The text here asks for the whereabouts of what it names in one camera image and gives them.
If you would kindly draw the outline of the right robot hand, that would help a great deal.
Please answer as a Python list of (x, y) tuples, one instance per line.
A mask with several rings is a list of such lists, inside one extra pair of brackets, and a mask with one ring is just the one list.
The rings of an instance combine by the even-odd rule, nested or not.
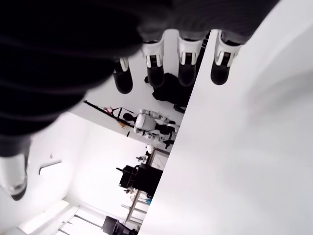
[(240, 48), (275, 0), (3, 0), (0, 3), (0, 185), (19, 201), (32, 136), (114, 76), (142, 49), (151, 85), (163, 79), (162, 35), (179, 33), (179, 81), (188, 86), (204, 36), (218, 32), (211, 80), (223, 85)]

